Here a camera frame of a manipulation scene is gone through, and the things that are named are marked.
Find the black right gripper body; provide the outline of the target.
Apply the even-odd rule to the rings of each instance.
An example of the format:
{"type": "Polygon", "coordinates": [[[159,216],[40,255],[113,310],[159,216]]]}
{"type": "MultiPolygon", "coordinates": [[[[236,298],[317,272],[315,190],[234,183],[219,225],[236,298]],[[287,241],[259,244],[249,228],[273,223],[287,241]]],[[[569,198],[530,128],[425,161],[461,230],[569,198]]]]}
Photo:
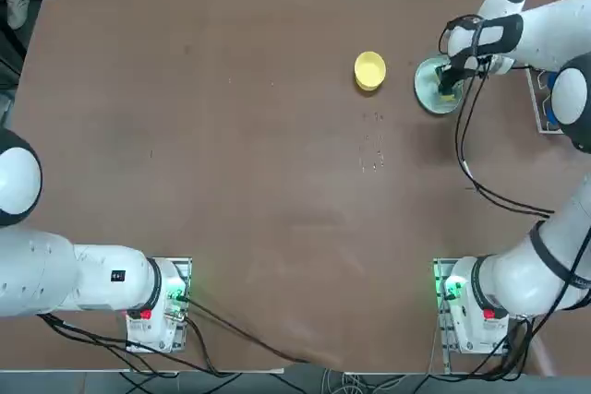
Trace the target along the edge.
{"type": "Polygon", "coordinates": [[[491,62],[491,55],[479,57],[456,55],[454,57],[454,68],[458,71],[456,82],[461,82],[471,77],[485,77],[488,73],[491,62]]]}

